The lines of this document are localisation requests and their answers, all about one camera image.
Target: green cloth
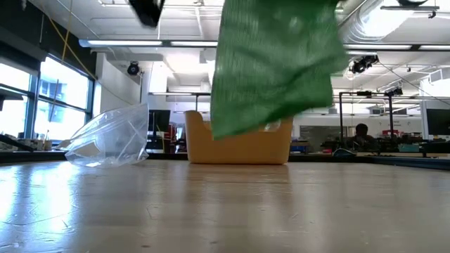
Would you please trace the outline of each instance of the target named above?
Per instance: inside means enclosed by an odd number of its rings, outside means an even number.
[[[333,102],[330,75],[348,57],[338,0],[226,0],[212,82],[214,139]]]

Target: window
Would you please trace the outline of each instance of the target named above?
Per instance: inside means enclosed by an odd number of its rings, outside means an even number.
[[[48,135],[50,140],[69,139],[84,125],[84,117],[84,112],[39,101],[34,131],[40,137]]]
[[[28,91],[30,88],[30,74],[0,63],[0,84]]]
[[[0,134],[18,137],[19,133],[25,131],[28,98],[23,99],[4,101],[3,110],[0,111]]]
[[[86,109],[89,79],[52,58],[41,64],[39,95]]]

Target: duct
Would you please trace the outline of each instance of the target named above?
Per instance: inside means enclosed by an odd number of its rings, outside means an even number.
[[[377,43],[395,31],[414,11],[381,10],[381,6],[398,6],[397,0],[367,0],[342,22],[345,43]]]

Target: person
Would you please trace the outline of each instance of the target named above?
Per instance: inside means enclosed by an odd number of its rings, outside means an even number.
[[[368,135],[368,127],[366,124],[358,124],[356,126],[356,135],[350,138],[351,145],[356,150],[376,150],[378,149],[377,140]]]

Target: ceiling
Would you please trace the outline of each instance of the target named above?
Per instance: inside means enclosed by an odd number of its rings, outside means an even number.
[[[56,22],[68,27],[68,9],[71,0],[30,1],[48,13]],[[361,2],[363,0],[348,0],[340,4],[339,8],[342,10],[336,14],[338,22],[342,22]],[[223,3],[224,0],[204,0],[204,5],[198,7],[195,0],[166,0],[160,26],[152,30],[139,23],[133,11],[127,7],[125,0],[73,0],[74,18],[68,28],[80,39],[217,40]],[[441,6],[441,10],[437,12],[436,18],[429,19],[429,13],[414,13],[379,42],[447,44],[450,41],[450,1],[437,0],[437,5]],[[202,51],[200,48],[104,48],[101,50],[108,52],[108,60],[124,72],[133,57],[145,59],[145,56],[150,54],[163,55],[176,79],[176,82],[169,82],[172,86],[200,86],[201,82],[208,79],[208,66],[200,63]],[[214,49],[208,50],[208,53],[215,55]],[[381,63],[413,84],[417,84],[417,80],[425,77],[427,72],[434,72],[440,67],[450,67],[446,66],[450,65],[450,53],[378,52],[378,56]],[[376,90],[387,84],[397,85],[399,77],[395,74],[382,65],[374,65],[355,78],[349,78],[347,72],[343,70],[342,73],[332,77],[332,84],[333,88],[339,90]],[[403,89],[405,94],[418,93],[416,88],[405,82]]]

